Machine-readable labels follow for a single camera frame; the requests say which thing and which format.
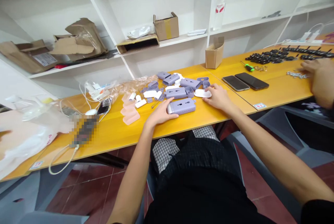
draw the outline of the smartphone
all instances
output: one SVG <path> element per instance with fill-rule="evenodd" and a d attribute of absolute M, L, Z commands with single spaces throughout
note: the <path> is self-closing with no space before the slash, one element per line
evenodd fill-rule
<path fill-rule="evenodd" d="M 268 83 L 265 83 L 254 76 L 251 76 L 248 73 L 236 74 L 236 77 L 242 80 L 244 83 L 248 84 L 253 90 L 260 90 L 269 87 Z"/>
<path fill-rule="evenodd" d="M 250 88 L 247 84 L 243 83 L 233 75 L 223 77 L 222 80 L 230 85 L 235 91 L 243 91 Z"/>

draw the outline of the label sticker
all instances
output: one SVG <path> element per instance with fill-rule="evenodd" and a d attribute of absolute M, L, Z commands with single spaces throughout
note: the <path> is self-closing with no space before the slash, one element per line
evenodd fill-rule
<path fill-rule="evenodd" d="M 263 103 L 258 103 L 258 104 L 255 104 L 254 107 L 255 107 L 256 109 L 261 109 L 261 108 L 266 107 L 266 105 L 264 105 Z"/>
<path fill-rule="evenodd" d="M 44 161 L 37 161 L 37 162 L 35 162 L 35 163 L 31 166 L 31 168 L 30 168 L 29 170 L 33 170 L 33 169 L 37 169 L 37 168 L 39 168 L 39 167 L 42 165 L 43 162 L 44 162 Z"/>
<path fill-rule="evenodd" d="M 44 53 L 44 54 L 39 54 L 39 55 L 34 55 L 33 58 L 38 61 L 42 66 L 48 66 L 51 65 L 57 60 L 50 54 Z"/>

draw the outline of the white plastic bag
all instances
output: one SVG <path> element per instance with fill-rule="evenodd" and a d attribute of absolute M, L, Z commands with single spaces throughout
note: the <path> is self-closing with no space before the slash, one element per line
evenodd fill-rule
<path fill-rule="evenodd" d="M 139 27 L 135 30 L 132 30 L 127 34 L 127 37 L 131 40 L 137 39 L 139 37 L 143 37 L 146 35 L 154 34 L 156 31 L 153 26 L 143 26 Z"/>

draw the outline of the screwdriver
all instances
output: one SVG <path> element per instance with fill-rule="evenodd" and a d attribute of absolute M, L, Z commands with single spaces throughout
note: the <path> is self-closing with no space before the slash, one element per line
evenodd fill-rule
<path fill-rule="evenodd" d="M 248 65 L 248 64 L 245 64 L 245 63 L 243 63 L 242 61 L 240 61 L 242 64 L 244 64 L 245 65 L 245 68 L 248 70 L 248 71 L 250 71 L 250 72 L 253 72 L 254 71 L 254 68 L 252 67 L 252 66 L 250 66 L 250 65 Z"/>

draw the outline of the white computer mouse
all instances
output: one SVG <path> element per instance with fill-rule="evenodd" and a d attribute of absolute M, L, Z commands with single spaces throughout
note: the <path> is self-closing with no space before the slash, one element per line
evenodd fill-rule
<path fill-rule="evenodd" d="M 91 109 L 91 110 L 88 110 L 85 115 L 96 115 L 97 113 L 97 110 L 96 109 Z"/>

